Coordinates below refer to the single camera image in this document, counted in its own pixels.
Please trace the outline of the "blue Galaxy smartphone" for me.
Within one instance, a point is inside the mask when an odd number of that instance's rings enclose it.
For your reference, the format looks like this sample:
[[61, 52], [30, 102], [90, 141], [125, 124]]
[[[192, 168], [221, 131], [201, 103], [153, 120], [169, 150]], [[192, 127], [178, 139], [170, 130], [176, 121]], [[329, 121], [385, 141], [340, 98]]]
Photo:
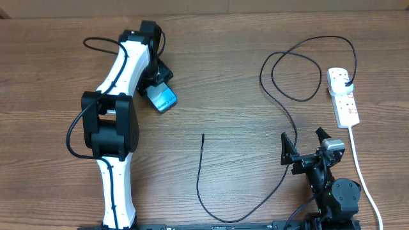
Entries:
[[147, 87], [146, 94], [159, 112], [165, 112], [178, 101], [178, 97], [165, 82], [158, 86]]

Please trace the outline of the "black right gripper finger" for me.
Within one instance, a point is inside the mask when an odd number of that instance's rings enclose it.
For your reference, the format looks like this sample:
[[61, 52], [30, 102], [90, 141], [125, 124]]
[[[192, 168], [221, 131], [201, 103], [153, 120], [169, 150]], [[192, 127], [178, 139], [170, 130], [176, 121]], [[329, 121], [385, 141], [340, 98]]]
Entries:
[[285, 132], [281, 134], [281, 145], [281, 165], [292, 164], [294, 158], [297, 156], [297, 149]]
[[320, 144], [322, 144], [325, 139], [330, 139], [331, 138], [331, 136], [329, 136], [328, 133], [326, 133], [326, 131], [324, 131], [324, 129], [322, 129], [322, 127], [319, 127], [316, 130], [316, 134], [318, 136]]

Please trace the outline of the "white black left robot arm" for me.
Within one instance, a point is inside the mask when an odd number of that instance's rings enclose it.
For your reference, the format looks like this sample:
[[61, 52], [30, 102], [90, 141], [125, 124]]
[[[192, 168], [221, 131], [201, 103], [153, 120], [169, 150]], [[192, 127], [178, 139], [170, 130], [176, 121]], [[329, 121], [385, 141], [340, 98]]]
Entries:
[[147, 97], [158, 112], [178, 98], [167, 85], [172, 71], [160, 60], [166, 37], [155, 21], [125, 30], [116, 40], [119, 50], [106, 79], [81, 98], [86, 146], [92, 150], [102, 176], [105, 211], [100, 229], [135, 229], [131, 162], [139, 142], [134, 95]]

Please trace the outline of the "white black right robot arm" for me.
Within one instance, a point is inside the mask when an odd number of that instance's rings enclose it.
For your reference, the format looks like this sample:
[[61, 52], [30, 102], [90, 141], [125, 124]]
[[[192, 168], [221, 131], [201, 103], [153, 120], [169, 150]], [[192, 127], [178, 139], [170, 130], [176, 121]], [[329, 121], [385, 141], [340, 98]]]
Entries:
[[336, 179], [330, 168], [345, 152], [344, 142], [322, 128], [316, 130], [320, 146], [316, 152], [300, 155], [286, 133], [281, 134], [281, 165], [291, 173], [305, 174], [313, 196], [291, 214], [279, 229], [360, 229], [353, 216], [359, 212], [361, 186], [348, 178]]

